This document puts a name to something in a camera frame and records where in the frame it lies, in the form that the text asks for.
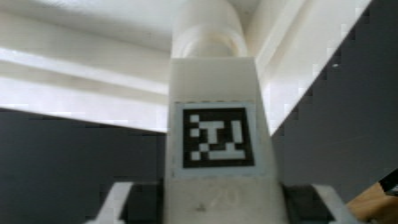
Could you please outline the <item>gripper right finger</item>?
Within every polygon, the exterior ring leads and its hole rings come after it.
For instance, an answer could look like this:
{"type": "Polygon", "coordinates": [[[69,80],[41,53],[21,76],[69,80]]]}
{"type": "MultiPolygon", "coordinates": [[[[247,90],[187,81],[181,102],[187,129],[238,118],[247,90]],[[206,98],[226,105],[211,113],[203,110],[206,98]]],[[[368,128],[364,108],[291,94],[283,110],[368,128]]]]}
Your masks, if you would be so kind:
{"type": "Polygon", "coordinates": [[[334,188],[329,185],[318,184],[314,184],[313,187],[334,217],[329,224],[362,224],[348,210],[334,188]]]}

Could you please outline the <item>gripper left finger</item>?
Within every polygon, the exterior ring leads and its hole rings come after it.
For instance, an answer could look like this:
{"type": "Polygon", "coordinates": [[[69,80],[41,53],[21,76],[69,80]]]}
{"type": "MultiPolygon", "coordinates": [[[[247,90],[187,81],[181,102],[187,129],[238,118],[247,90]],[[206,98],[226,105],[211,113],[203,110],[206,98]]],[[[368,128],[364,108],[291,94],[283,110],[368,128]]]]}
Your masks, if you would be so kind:
{"type": "Polygon", "coordinates": [[[121,214],[131,187],[131,182],[114,183],[96,218],[84,224],[126,224],[124,220],[121,219],[121,214]]]}

